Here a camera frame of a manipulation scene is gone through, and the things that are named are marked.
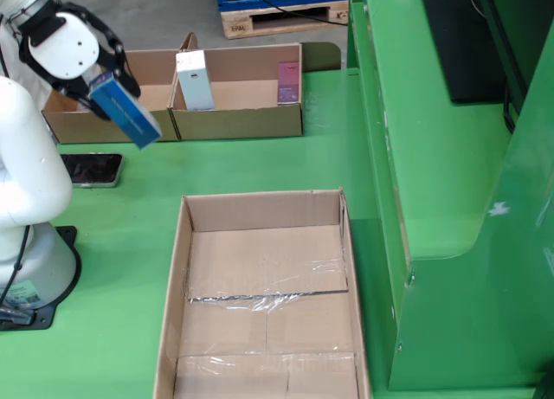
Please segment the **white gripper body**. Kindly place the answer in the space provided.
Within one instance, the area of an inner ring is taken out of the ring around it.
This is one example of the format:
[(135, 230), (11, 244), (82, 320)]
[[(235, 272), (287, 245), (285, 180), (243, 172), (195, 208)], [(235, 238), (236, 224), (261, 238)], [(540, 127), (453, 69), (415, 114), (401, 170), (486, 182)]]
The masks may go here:
[(97, 64), (100, 45), (79, 5), (38, 0), (21, 11), (16, 27), (21, 61), (44, 79), (74, 80)]

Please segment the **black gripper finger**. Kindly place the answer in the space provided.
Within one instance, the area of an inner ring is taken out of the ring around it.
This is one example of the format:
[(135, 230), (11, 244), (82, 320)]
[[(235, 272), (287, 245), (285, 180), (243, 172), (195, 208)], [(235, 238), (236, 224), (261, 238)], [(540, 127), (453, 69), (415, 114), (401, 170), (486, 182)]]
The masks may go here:
[(97, 63), (105, 70), (113, 73), (119, 83), (135, 98), (141, 95), (140, 86), (130, 69), (123, 42), (118, 36), (94, 13), (75, 3), (64, 3), (64, 11), (79, 17), (86, 25), (99, 31), (105, 38), (107, 45), (113, 50), (109, 53), (100, 46)]
[(54, 77), (31, 56), (27, 48), (19, 48), (19, 59), (61, 95), (81, 104), (103, 120), (108, 121), (111, 119), (94, 100), (90, 100), (87, 97), (89, 87), (81, 76), (72, 80), (62, 80)]

